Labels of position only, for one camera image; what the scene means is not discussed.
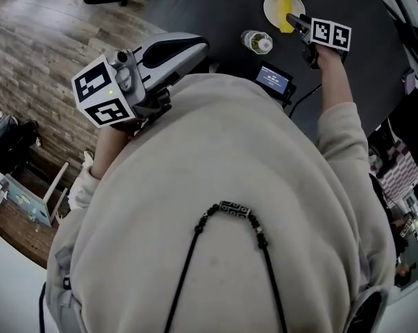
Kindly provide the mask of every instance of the beige sweatshirt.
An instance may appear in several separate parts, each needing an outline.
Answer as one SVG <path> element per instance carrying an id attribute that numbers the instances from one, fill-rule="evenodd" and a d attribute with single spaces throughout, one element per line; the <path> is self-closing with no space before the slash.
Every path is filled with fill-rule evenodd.
<path id="1" fill-rule="evenodd" d="M 289 332 L 342 332 L 366 287 L 385 297 L 394 245 L 354 103 L 323 113 L 316 148 L 250 81 L 193 75 L 172 95 L 172 110 L 124 149 L 100 184 L 83 174 L 79 200 L 88 208 L 71 212 L 56 235 L 49 286 L 54 255 L 78 232 L 70 278 L 83 331 L 162 332 L 194 227 L 221 200 L 258 217 Z M 251 225 L 214 215 L 172 331 L 272 333 L 279 325 Z"/>

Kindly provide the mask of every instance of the sleeve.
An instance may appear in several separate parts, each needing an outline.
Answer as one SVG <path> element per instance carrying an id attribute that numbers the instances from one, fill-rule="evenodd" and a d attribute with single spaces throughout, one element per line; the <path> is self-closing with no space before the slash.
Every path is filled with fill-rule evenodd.
<path id="1" fill-rule="evenodd" d="M 369 178 L 368 143 L 355 103 L 336 105 L 320 116 L 317 147 L 353 208 L 359 245 L 369 265 L 369 284 L 390 288 L 394 283 L 394 243 Z"/>
<path id="2" fill-rule="evenodd" d="M 90 175 L 90 168 L 90 166 L 88 168 L 84 168 L 79 174 L 79 177 L 75 180 L 74 184 L 74 187 L 76 188 L 74 202 L 79 208 L 83 209 L 89 207 L 93 194 L 97 190 L 100 183 L 98 179 L 95 179 L 92 175 Z"/>

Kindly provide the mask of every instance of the white plate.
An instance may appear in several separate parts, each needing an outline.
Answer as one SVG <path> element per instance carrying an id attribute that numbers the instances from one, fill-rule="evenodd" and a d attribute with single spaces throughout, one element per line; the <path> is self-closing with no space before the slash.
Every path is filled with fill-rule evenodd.
<path id="1" fill-rule="evenodd" d="M 263 3 L 263 10 L 268 21 L 276 28 L 280 28 L 277 18 L 277 1 L 278 0 L 265 0 Z M 306 14 L 305 6 L 301 0 L 292 0 L 292 14 L 297 17 L 300 17 L 301 14 Z"/>

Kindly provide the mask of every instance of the small screen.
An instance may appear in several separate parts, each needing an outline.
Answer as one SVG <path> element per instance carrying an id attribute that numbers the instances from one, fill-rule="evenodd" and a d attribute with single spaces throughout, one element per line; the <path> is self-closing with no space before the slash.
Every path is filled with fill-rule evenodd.
<path id="1" fill-rule="evenodd" d="M 279 94 L 283 94 L 285 92 L 289 82 L 289 80 L 284 76 L 281 76 L 280 74 L 266 67 L 262 67 L 260 73 L 258 73 L 256 81 L 258 81 L 260 84 L 270 87 L 271 89 L 274 89 Z"/>

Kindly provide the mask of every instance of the yellow object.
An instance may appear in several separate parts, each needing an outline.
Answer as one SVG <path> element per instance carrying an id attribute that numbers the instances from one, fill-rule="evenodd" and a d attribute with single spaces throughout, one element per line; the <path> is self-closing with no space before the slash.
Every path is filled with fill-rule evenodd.
<path id="1" fill-rule="evenodd" d="M 292 0 L 277 0 L 277 19 L 281 33 L 291 33 L 294 30 L 286 21 L 286 14 L 292 14 Z"/>

